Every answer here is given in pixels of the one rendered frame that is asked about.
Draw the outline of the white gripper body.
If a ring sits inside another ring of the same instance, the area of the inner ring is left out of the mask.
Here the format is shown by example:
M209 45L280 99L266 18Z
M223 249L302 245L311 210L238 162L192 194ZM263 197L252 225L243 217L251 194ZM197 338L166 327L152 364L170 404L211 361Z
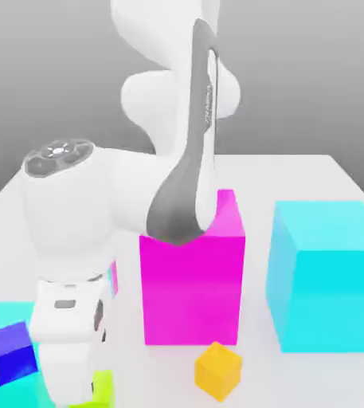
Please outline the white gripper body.
M90 343L40 343L41 371L56 406L92 400L94 349Z

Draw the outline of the small lime green cube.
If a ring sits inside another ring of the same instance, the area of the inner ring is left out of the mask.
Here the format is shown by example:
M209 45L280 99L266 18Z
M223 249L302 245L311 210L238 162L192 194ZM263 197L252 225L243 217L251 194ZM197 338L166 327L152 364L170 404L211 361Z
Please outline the small lime green cube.
M115 408L115 387L112 371L95 371L93 378L92 400L68 408Z

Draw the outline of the small blue cube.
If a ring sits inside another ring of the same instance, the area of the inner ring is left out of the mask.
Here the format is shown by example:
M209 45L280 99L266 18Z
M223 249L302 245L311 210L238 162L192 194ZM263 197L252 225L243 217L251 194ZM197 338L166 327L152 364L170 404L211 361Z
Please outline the small blue cube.
M0 328L0 386L38 372L25 321Z

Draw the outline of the small orange cube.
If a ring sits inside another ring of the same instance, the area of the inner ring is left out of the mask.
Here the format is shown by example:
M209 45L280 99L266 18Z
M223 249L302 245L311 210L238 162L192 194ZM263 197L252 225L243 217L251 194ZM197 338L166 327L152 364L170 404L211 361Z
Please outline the small orange cube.
M223 402L240 382L241 369L241 356L219 342L213 342L195 361L194 383Z

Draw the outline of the large magenta box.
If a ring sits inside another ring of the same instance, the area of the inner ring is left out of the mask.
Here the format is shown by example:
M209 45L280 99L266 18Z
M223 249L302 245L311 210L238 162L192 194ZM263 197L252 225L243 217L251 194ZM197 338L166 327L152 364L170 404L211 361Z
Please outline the large magenta box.
M219 190L213 224L195 241L174 246L140 237L147 345L237 343L245 242L233 190Z

